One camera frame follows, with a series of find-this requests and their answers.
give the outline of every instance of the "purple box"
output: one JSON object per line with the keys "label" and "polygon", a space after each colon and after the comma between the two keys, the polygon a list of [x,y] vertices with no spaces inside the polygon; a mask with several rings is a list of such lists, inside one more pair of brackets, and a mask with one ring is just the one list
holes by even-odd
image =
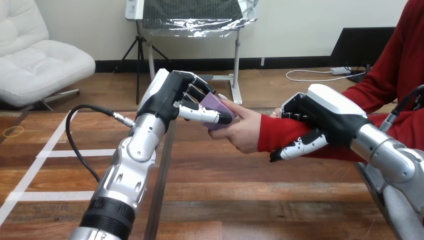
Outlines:
{"label": "purple box", "polygon": [[[221,100],[215,95],[213,95],[211,92],[204,97],[204,99],[200,102],[200,105],[206,108],[219,111],[219,112],[229,113],[232,117],[232,120],[236,118],[236,114],[232,112],[231,110],[229,110],[228,107],[226,107],[221,102]],[[224,129],[229,126],[229,124],[217,124],[217,123],[210,123],[210,122],[203,122],[202,124],[212,131],[218,130],[218,129]]]}

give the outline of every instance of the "black baseboard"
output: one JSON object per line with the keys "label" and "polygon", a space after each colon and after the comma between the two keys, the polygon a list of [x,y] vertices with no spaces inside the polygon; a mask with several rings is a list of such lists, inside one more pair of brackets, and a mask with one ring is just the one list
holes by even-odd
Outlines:
{"label": "black baseboard", "polygon": [[[261,66],[262,58],[241,58],[240,70],[246,69],[303,69],[330,67],[330,56],[299,56],[299,57],[266,57]],[[155,59],[154,67],[158,69],[182,71],[225,71],[234,69],[234,58],[221,59]],[[137,60],[102,60],[95,61],[96,73],[136,73]],[[149,72],[148,61],[144,60],[141,66],[142,73]]]}

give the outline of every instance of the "white stand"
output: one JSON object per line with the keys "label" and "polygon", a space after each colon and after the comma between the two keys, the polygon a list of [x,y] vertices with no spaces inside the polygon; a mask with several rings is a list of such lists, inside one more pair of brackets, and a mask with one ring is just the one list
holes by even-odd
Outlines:
{"label": "white stand", "polygon": [[234,103],[241,105],[242,94],[239,87],[239,62],[240,62],[240,29],[237,29],[237,38],[235,39],[235,55],[234,55],[234,74],[230,75],[212,75],[212,79],[207,75],[200,75],[205,81],[229,81],[231,85],[232,100]]}
{"label": "white stand", "polygon": [[148,48],[148,68],[149,68],[149,72],[150,72],[150,78],[151,81],[153,81],[153,79],[155,78],[155,62],[153,59],[153,47],[152,47],[152,40],[149,39],[147,41],[147,48]]}
{"label": "white stand", "polygon": [[[237,29],[237,38],[235,39],[235,56],[234,56],[234,74],[230,75],[199,75],[205,81],[229,81],[231,85],[231,93],[233,101],[241,105],[242,94],[239,88],[239,62],[240,62],[240,29]],[[155,63],[153,61],[152,41],[147,41],[148,47],[148,65],[150,69],[151,80],[155,77]]]}

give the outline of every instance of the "robotic arm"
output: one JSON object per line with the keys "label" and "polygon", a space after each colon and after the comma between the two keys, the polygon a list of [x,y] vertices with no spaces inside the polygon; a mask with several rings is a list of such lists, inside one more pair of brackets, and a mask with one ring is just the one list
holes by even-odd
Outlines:
{"label": "robotic arm", "polygon": [[197,75],[160,69],[137,111],[135,122],[114,113],[113,117],[130,127],[113,156],[112,165],[99,181],[89,207],[70,240],[127,240],[143,195],[149,171],[156,161],[155,149],[169,124],[178,116],[187,120],[230,124],[229,113],[195,103],[208,93],[216,93]]}
{"label": "robotic arm", "polygon": [[315,129],[272,152],[271,162],[293,159],[327,144],[343,145],[380,170],[384,181],[406,197],[424,226],[424,151],[407,148],[387,135],[387,127],[384,132],[378,129],[358,105],[325,85],[312,84],[307,94],[294,95],[282,104],[280,117],[304,121]]}

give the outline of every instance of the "yellow tape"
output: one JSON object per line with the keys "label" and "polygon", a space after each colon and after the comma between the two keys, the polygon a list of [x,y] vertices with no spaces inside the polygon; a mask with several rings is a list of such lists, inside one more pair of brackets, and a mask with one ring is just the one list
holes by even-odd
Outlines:
{"label": "yellow tape", "polygon": [[[6,135],[6,132],[9,131],[9,130],[11,130],[11,129],[21,129],[21,131],[18,132],[17,134],[15,134],[15,135]],[[23,127],[21,127],[21,126],[13,126],[13,127],[9,127],[8,129],[6,129],[6,130],[3,131],[3,137],[13,138],[13,137],[16,137],[16,136],[21,135],[23,132],[24,132],[24,128]]]}

